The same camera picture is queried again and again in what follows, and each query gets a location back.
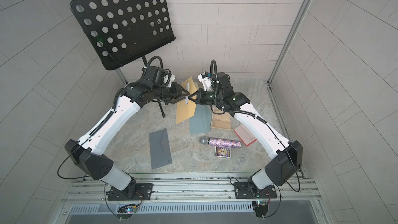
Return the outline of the light blue envelope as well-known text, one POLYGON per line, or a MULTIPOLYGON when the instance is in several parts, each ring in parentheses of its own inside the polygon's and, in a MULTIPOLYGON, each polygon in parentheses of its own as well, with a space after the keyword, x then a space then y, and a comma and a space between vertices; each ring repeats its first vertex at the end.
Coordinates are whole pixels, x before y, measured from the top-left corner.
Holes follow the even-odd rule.
POLYGON ((190 134, 202 134, 210 131, 212 111, 209 106, 197 105, 194 116, 190 118, 190 134))

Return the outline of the purple glitter microphone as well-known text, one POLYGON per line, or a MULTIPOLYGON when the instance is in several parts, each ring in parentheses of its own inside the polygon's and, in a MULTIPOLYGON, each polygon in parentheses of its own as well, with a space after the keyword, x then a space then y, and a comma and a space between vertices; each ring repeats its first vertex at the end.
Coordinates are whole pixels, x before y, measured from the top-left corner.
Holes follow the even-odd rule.
POLYGON ((241 148, 240 141, 232 141, 218 138, 208 138, 206 136, 200 137, 200 143, 203 145, 218 146, 218 147, 230 147, 230 148, 241 148))

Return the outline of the tan kraft envelope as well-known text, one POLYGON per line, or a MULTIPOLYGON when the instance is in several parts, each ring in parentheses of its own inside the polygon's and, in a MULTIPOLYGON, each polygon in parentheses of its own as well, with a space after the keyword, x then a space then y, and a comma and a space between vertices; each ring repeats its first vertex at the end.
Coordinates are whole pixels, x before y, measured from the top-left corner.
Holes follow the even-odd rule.
MULTIPOLYGON (((193 78, 190 77, 185 82, 182 83, 182 86, 190 92, 190 95, 195 93, 197 89, 194 86, 193 78)), ((196 104, 192 101, 189 101, 187 105, 185 105, 185 100, 177 103, 177 114, 176 114, 176 123, 179 124, 191 117, 194 116, 196 104)))

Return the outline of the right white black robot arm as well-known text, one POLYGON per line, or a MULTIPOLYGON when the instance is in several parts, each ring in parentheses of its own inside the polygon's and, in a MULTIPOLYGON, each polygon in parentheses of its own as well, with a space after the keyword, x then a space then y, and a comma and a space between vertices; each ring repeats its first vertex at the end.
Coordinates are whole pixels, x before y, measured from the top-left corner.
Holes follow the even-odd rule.
POLYGON ((204 87, 189 99, 197 105, 214 106, 223 114, 230 114, 254 135, 271 159, 250 177, 249 190, 256 194, 270 185, 282 186, 297 175, 302 165, 301 143, 290 141, 269 125, 243 93, 234 91, 229 75, 218 71, 215 60, 211 61, 206 77, 208 80, 202 81, 204 87))

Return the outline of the dark grey envelope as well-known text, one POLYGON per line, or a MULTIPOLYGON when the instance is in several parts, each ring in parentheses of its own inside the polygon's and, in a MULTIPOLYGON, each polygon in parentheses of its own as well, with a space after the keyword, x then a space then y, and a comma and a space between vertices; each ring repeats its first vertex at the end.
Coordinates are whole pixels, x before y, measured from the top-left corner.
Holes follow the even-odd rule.
POLYGON ((157 169, 172 164, 172 155, 167 129, 149 133, 151 168, 157 169))

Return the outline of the black perforated music stand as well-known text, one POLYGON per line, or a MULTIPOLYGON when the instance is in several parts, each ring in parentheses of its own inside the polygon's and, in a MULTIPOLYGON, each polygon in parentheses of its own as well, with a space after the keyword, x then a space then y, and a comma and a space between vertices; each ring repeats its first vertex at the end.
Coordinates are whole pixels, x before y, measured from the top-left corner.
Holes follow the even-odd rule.
POLYGON ((108 71, 176 39, 166 0, 73 0, 70 9, 108 71))

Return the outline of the aluminium mounting rail frame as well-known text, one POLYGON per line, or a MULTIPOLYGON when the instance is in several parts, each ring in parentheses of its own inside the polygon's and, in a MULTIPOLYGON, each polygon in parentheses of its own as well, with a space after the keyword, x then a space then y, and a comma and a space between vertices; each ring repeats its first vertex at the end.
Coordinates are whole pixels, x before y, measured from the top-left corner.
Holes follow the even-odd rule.
MULTIPOLYGON (((250 172, 203 173, 137 173, 132 175, 138 183, 153 184, 150 203, 230 201, 235 199, 233 183, 246 182, 250 172)), ((104 192, 110 186, 101 181, 87 179, 71 183, 61 199, 63 204, 104 203, 104 192)), ((313 179, 302 175, 292 177, 287 184, 276 189, 277 199, 320 200, 321 194, 313 179)))

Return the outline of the circuit board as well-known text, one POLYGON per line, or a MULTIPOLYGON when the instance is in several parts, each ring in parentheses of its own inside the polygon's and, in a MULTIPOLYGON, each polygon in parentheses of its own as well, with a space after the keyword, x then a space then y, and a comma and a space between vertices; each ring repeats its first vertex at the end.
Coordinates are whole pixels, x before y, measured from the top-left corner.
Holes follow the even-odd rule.
POLYGON ((257 218, 265 218, 269 210, 265 201, 252 201, 252 208, 257 218))
POLYGON ((117 210, 120 219, 129 219, 137 212, 138 206, 136 204, 128 204, 120 207, 117 210))

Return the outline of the left circuit board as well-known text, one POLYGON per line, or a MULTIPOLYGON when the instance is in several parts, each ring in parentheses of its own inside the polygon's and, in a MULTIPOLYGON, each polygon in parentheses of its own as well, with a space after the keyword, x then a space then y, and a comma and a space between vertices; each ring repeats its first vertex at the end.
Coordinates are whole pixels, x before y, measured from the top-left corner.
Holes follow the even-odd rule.
POLYGON ((137 212, 138 206, 136 204, 128 204, 120 207, 117 210, 120 219, 129 219, 137 212))

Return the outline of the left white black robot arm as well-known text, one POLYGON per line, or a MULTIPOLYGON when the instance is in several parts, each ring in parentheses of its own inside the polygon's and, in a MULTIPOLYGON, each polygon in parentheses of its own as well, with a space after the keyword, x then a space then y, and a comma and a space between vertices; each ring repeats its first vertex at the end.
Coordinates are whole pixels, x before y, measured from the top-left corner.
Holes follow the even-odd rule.
POLYGON ((160 56, 152 57, 142 69, 140 79, 119 89, 110 110, 79 140, 65 144, 67 159, 87 176, 101 180, 119 191, 133 191, 136 181, 118 169, 104 152, 124 124, 146 104, 176 104, 189 96, 189 91, 175 82, 175 76, 163 67, 160 56))

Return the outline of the right circuit board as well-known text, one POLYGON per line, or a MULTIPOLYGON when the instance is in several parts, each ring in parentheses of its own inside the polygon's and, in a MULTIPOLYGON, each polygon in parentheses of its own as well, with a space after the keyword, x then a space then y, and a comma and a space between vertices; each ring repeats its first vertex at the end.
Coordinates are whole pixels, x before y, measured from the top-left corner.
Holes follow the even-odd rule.
POLYGON ((252 208, 257 218, 265 218, 269 210, 265 201, 252 201, 252 208))

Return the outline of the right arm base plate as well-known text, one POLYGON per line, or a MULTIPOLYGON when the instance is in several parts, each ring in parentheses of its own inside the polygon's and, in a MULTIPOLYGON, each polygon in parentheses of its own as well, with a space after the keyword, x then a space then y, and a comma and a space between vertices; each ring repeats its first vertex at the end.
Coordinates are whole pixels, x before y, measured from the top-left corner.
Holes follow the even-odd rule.
POLYGON ((235 189, 236 199, 276 199, 277 192, 274 185, 269 185, 259 192, 251 193, 248 188, 248 182, 232 183, 235 189))

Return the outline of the pink white letter paper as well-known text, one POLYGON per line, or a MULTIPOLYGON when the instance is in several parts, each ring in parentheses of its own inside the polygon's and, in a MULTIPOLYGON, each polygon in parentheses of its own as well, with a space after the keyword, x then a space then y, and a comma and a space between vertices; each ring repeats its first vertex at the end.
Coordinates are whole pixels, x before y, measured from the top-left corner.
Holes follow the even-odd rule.
POLYGON ((247 147, 257 141, 256 137, 244 125, 235 128, 234 132, 247 147))

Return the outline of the small colourful card box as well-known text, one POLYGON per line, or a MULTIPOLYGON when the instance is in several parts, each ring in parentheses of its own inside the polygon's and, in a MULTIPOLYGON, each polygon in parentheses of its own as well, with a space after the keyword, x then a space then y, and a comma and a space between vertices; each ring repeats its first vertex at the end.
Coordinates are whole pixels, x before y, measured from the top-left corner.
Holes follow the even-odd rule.
POLYGON ((218 158, 231 158, 231 147, 215 147, 215 157, 218 158))

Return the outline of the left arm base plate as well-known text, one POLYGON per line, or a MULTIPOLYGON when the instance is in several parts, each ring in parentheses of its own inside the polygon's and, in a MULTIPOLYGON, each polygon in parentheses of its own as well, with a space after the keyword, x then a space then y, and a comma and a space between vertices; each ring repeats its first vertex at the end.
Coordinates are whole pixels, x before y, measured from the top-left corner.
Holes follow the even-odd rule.
POLYGON ((111 187, 109 191, 105 191, 108 201, 146 201, 150 200, 154 184, 133 184, 120 191, 115 187, 111 187))

